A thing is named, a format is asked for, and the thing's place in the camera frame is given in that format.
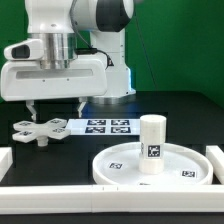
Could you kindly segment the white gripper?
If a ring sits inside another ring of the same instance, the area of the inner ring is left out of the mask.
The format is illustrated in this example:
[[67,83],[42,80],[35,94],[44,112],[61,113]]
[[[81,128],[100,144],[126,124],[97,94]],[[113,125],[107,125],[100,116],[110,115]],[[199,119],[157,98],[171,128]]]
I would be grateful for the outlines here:
[[107,90],[105,62],[95,56],[81,55],[66,69],[40,68],[37,61],[7,62],[1,72],[1,96],[5,101],[26,101],[36,121],[33,100],[79,98],[78,117],[87,96],[103,95]]

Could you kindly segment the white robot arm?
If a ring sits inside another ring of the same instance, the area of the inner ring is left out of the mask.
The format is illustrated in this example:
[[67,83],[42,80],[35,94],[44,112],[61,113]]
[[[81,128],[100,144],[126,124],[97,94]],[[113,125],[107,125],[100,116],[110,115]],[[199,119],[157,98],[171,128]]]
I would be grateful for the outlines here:
[[1,97],[24,101],[78,98],[116,104],[131,98],[125,27],[133,0],[25,0],[28,39],[4,50]]

